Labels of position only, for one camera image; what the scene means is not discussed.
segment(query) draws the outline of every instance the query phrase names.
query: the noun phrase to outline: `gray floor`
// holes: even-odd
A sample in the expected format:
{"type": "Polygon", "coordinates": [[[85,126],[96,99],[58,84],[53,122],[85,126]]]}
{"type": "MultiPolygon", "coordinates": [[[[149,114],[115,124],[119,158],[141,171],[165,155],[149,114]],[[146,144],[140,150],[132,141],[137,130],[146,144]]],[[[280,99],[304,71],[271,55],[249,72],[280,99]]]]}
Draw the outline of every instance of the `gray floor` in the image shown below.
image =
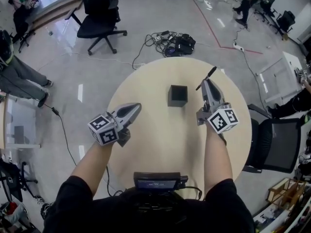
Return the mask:
{"type": "MultiPolygon", "coordinates": [[[[78,25],[72,19],[59,19],[36,32],[30,40],[30,46],[24,48],[19,56],[54,81],[48,104],[56,107],[62,115],[69,149],[76,162],[80,160],[79,149],[87,151],[93,142],[86,123],[107,108],[115,90],[133,72],[131,65],[126,63],[132,63],[146,34],[149,33],[165,30],[189,33],[197,41],[191,57],[223,69],[241,90],[247,103],[261,106],[256,81],[247,68],[243,53],[224,49],[232,47],[236,31],[240,28],[232,13],[232,7],[239,3],[235,0],[208,1],[213,7],[212,10],[206,9],[204,3],[195,0],[119,0],[121,22],[118,23],[118,29],[126,29],[128,36],[110,37],[112,45],[118,50],[116,55],[113,55],[107,44],[102,41],[95,47],[93,59],[88,58],[86,50],[93,40],[78,39],[78,25]],[[48,35],[49,31],[53,31],[52,36],[48,35]],[[77,99],[78,87],[81,84],[83,101],[77,99]]],[[[77,12],[77,16],[80,19],[86,16],[83,9],[77,12]]],[[[248,50],[245,55],[253,72],[274,61],[282,51],[298,56],[304,64],[304,56],[296,44],[282,41],[280,35],[275,35],[271,28],[255,16],[249,19],[249,29],[249,32],[243,30],[239,33],[237,42],[248,50]]],[[[153,47],[145,47],[136,64],[148,63],[159,58],[162,58],[161,54],[153,47]]],[[[274,77],[273,73],[278,68],[282,68],[282,65],[265,72],[264,81],[258,79],[262,100],[279,92],[277,83],[283,84],[284,89],[288,88],[289,79],[286,75],[279,79],[274,77]]],[[[19,141],[24,139],[25,142],[39,142],[42,148],[12,150],[12,156],[16,161],[22,159],[30,163],[29,172],[39,180],[34,189],[47,202],[53,202],[61,183],[70,175],[74,164],[66,149],[59,118],[48,108],[28,108],[25,112],[23,106],[20,102],[10,104],[13,118],[9,118],[9,140],[14,140],[12,136],[21,131],[17,126],[22,124],[25,127],[25,135],[19,137],[19,141]],[[18,117],[21,111],[27,119],[18,117]]],[[[113,189],[122,188],[117,178],[111,175],[113,189]]],[[[267,189],[283,177],[289,176],[270,171],[264,171],[260,175],[241,173],[235,183],[239,195],[251,213],[255,213],[265,204],[267,189]]],[[[102,181],[96,198],[104,197],[107,197],[107,191],[106,183],[102,181]]],[[[42,229],[40,206],[27,193],[24,193],[24,198],[33,223],[42,229]]]]}

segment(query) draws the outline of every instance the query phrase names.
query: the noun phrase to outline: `white box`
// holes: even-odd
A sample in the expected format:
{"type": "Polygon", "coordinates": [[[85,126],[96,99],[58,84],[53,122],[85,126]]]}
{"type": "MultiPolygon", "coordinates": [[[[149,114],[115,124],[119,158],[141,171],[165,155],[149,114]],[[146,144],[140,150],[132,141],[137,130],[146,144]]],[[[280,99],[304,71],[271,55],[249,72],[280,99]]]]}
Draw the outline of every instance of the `white box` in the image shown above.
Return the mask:
{"type": "Polygon", "coordinates": [[[116,125],[106,117],[100,115],[88,124],[89,129],[95,140],[104,146],[119,139],[116,125]]]}
{"type": "Polygon", "coordinates": [[[233,109],[218,109],[207,120],[218,134],[231,130],[239,123],[233,109]]]}

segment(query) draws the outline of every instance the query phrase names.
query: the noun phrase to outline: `red floor line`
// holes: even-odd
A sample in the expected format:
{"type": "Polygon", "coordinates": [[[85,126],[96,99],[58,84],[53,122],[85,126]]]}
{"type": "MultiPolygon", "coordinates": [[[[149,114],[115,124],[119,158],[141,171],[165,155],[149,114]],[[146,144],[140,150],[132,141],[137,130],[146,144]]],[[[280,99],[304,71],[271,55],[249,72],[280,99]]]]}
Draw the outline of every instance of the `red floor line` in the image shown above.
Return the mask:
{"type": "Polygon", "coordinates": [[[246,52],[253,52],[253,53],[258,53],[258,54],[263,54],[262,52],[256,52],[256,51],[252,51],[252,50],[247,50],[245,49],[246,52]]]}
{"type": "MultiPolygon", "coordinates": [[[[220,48],[222,48],[222,49],[234,49],[234,50],[235,50],[235,48],[231,48],[231,47],[222,47],[222,46],[220,45],[220,43],[219,43],[219,41],[218,41],[218,39],[217,39],[217,37],[216,37],[214,31],[212,30],[212,27],[211,27],[210,24],[208,23],[206,17],[204,16],[203,12],[201,11],[200,7],[197,5],[197,3],[195,2],[195,0],[193,0],[193,2],[194,2],[194,4],[196,5],[196,7],[198,8],[198,10],[200,11],[201,15],[203,16],[205,22],[207,23],[207,25],[208,25],[210,31],[212,32],[212,34],[213,34],[215,40],[217,41],[218,46],[219,46],[220,48]]],[[[258,54],[263,54],[262,52],[257,52],[257,51],[252,51],[252,50],[245,50],[245,51],[246,51],[246,52],[258,53],[258,54]]]]}
{"type": "Polygon", "coordinates": [[[222,49],[235,49],[235,48],[231,48],[231,47],[220,47],[222,49]]]}
{"type": "Polygon", "coordinates": [[[196,4],[195,0],[193,0],[193,2],[194,2],[194,4],[197,6],[197,8],[198,8],[198,10],[200,11],[200,13],[202,14],[203,18],[205,19],[205,22],[207,23],[207,25],[208,25],[209,29],[211,30],[211,32],[212,32],[212,34],[213,34],[215,40],[217,41],[218,46],[221,48],[222,46],[220,46],[219,41],[217,40],[217,37],[216,37],[214,31],[212,30],[212,28],[211,28],[210,24],[208,23],[207,19],[205,18],[203,12],[200,10],[200,7],[196,4]]]}

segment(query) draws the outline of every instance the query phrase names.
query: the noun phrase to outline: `forearm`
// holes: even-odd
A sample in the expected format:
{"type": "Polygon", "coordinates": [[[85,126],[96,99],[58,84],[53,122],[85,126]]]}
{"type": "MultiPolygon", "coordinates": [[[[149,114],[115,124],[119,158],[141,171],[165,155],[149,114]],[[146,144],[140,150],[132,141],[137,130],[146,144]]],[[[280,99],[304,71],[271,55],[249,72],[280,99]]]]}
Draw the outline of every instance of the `forearm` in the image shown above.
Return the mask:
{"type": "Polygon", "coordinates": [[[304,84],[306,90],[309,91],[309,93],[311,94],[311,85],[309,85],[308,82],[304,82],[303,84],[304,84]]]}
{"type": "Polygon", "coordinates": [[[100,146],[95,142],[71,174],[72,176],[78,176],[83,179],[91,189],[93,195],[95,195],[104,175],[110,159],[112,146],[113,144],[100,146]]]}
{"type": "Polygon", "coordinates": [[[216,184],[232,179],[232,168],[227,148],[214,129],[207,124],[206,147],[204,157],[205,194],[216,184]]]}

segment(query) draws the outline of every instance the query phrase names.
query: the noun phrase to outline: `small screen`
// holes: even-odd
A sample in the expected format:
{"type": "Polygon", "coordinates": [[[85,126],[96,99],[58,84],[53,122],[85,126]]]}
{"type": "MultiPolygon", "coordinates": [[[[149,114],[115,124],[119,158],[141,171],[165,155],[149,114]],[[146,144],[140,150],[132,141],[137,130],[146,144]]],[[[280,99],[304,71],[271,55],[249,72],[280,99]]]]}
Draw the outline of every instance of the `small screen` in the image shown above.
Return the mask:
{"type": "Polygon", "coordinates": [[[138,181],[138,188],[142,189],[173,189],[176,181],[138,181]]]}

